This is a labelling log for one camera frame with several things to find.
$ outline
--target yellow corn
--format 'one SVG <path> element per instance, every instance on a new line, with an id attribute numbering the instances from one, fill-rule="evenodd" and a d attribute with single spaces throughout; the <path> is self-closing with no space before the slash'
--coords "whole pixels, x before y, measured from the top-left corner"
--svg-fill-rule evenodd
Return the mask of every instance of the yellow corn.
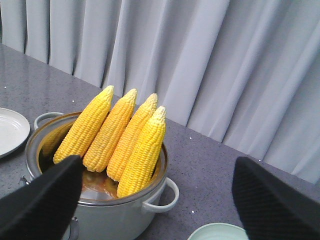
<path id="1" fill-rule="evenodd" d="M 157 103 L 157 94 L 151 94 L 135 112 L 121 135 L 107 167 L 107 175 L 114 181 L 119 182 L 139 134 L 149 118 L 154 114 Z"/>
<path id="2" fill-rule="evenodd" d="M 144 125 L 121 176 L 117 195 L 126 197 L 143 189 L 150 181 L 166 133 L 166 109 L 158 107 Z"/>
<path id="3" fill-rule="evenodd" d="M 107 86 L 78 116 L 53 156 L 55 164 L 69 155 L 83 155 L 104 122 L 114 95 L 114 86 Z"/>
<path id="4" fill-rule="evenodd" d="M 134 112 L 136 98 L 137 89 L 131 89 L 118 100 L 110 111 L 100 131 L 84 155 L 83 165 L 89 171 L 101 173 L 108 165 L 119 138 Z"/>

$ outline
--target black foam object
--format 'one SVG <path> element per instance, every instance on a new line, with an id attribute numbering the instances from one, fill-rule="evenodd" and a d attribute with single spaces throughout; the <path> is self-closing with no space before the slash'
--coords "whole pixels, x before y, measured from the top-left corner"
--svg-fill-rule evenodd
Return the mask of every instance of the black foam object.
<path id="1" fill-rule="evenodd" d="M 59 240 L 82 190 L 82 160 L 72 155 L 0 199 L 0 240 Z"/>
<path id="2" fill-rule="evenodd" d="M 235 162 L 232 195 L 250 240 L 320 239 L 320 204 L 247 157 Z"/>

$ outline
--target stainless steel pot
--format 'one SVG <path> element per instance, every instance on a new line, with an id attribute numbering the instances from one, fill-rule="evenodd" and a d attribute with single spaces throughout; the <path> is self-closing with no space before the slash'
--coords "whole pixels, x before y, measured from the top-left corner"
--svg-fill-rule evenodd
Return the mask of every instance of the stainless steel pot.
<path id="1" fill-rule="evenodd" d="M 39 116 L 34 122 L 36 130 L 25 148 L 26 165 L 34 179 L 53 166 L 53 154 L 77 119 L 80 112 L 63 114 L 49 112 Z M 52 118 L 38 128 L 40 121 Z M 76 208 L 70 230 L 63 239 L 79 240 L 133 240 L 139 236 L 151 223 L 155 213 L 163 213 L 172 209 L 179 198 L 177 185 L 166 177 L 168 156 L 162 145 L 159 159 L 151 183 L 141 191 L 128 197 L 114 198 L 112 191 L 101 191 L 99 187 L 83 186 L 78 206 Z M 105 172 L 91 175 L 108 180 Z M 167 205 L 159 206 L 160 196 L 165 187 L 174 192 L 174 199 Z"/>

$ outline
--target white plate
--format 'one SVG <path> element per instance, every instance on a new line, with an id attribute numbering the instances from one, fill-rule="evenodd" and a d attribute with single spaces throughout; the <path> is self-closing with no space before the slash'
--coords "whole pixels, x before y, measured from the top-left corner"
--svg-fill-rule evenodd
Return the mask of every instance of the white plate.
<path id="1" fill-rule="evenodd" d="M 0 107 L 0 158 L 12 153 L 28 137 L 28 120 L 16 111 Z"/>
<path id="2" fill-rule="evenodd" d="M 249 240 L 246 231 L 228 223 L 209 223 L 195 230 L 188 240 Z"/>

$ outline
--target table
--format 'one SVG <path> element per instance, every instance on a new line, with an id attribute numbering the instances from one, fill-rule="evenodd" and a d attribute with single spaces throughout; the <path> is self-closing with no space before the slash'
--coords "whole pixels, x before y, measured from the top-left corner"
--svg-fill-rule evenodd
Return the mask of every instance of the table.
<path id="1" fill-rule="evenodd" d="M 43 113 L 82 111 L 100 91 L 96 86 L 0 44 L 0 107 L 21 113 L 30 126 Z M 172 210 L 156 214 L 137 239 L 186 240 L 198 227 L 216 222 L 241 227 L 231 184 L 235 160 L 245 154 L 169 119 L 164 144 L 169 156 L 167 175 L 179 187 L 179 201 Z M 0 198 L 22 186 L 21 176 L 29 176 L 24 147 L 25 144 L 0 159 Z M 320 202 L 319 188 L 266 163 L 260 164 Z M 172 197 L 171 190 L 166 189 L 160 204 L 170 202 Z"/>

